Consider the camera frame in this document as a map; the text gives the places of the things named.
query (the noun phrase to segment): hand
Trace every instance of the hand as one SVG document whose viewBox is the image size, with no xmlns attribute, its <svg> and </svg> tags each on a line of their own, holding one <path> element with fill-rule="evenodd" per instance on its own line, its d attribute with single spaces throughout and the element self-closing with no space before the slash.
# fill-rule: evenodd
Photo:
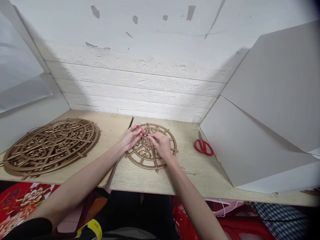
<svg viewBox="0 0 320 240">
<path fill-rule="evenodd" d="M 163 133 L 150 133 L 147 137 L 158 150 L 160 156 L 167 161 L 170 157 L 172 157 L 171 146 L 169 137 Z"/>
<path fill-rule="evenodd" d="M 128 151 L 130 148 L 132 148 L 142 137 L 141 129 L 144 130 L 144 128 L 137 129 L 137 125 L 134 125 L 127 130 L 126 134 L 120 141 L 120 143 L 123 145 L 124 151 Z"/>
</svg>

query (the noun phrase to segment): checkered fabric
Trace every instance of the checkered fabric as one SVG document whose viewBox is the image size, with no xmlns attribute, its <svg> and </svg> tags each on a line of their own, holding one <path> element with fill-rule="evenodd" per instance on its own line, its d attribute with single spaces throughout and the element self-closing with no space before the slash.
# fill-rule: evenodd
<svg viewBox="0 0 320 240">
<path fill-rule="evenodd" d="M 288 222 L 267 222 L 264 224 L 269 229 L 275 239 L 304 239 L 308 230 L 309 221 L 306 216 L 290 205 L 270 204 L 270 203 L 257 203 L 248 202 L 249 205 L 255 210 L 261 219 L 264 220 L 291 220 L 300 219 L 297 221 Z"/>
</svg>

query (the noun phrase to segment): black sleeve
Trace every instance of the black sleeve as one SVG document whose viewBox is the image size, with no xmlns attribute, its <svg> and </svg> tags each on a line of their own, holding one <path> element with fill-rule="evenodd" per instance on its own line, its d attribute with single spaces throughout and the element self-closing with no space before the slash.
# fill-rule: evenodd
<svg viewBox="0 0 320 240">
<path fill-rule="evenodd" d="M 2 240 L 27 239 L 51 235 L 52 223 L 46 218 L 34 218 L 11 230 Z"/>
</svg>

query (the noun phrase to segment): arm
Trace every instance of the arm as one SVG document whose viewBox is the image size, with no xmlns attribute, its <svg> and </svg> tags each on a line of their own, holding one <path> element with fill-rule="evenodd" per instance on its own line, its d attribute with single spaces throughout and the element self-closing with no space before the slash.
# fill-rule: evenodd
<svg viewBox="0 0 320 240">
<path fill-rule="evenodd" d="M 176 157 L 172 155 L 168 136 L 161 133 L 152 133 L 148 134 L 148 139 L 152 141 L 168 165 L 182 205 L 198 237 L 200 239 L 227 239 L 212 210 L 181 169 Z"/>
<path fill-rule="evenodd" d="M 120 142 L 65 181 L 25 221 L 44 217 L 51 221 L 55 229 L 100 183 L 121 155 L 141 138 L 141 129 L 136 127 L 136 125 L 130 127 Z"/>
</svg>

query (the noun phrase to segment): forearm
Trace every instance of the forearm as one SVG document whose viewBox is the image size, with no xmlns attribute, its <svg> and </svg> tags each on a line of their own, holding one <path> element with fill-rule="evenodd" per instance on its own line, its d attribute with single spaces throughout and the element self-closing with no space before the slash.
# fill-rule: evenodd
<svg viewBox="0 0 320 240">
<path fill-rule="evenodd" d="M 100 183 L 123 154 L 121 142 L 75 173 L 46 199 L 27 219 L 48 218 L 55 228 Z"/>
<path fill-rule="evenodd" d="M 227 239 L 217 218 L 174 156 L 166 161 L 182 205 L 200 239 Z"/>
</svg>

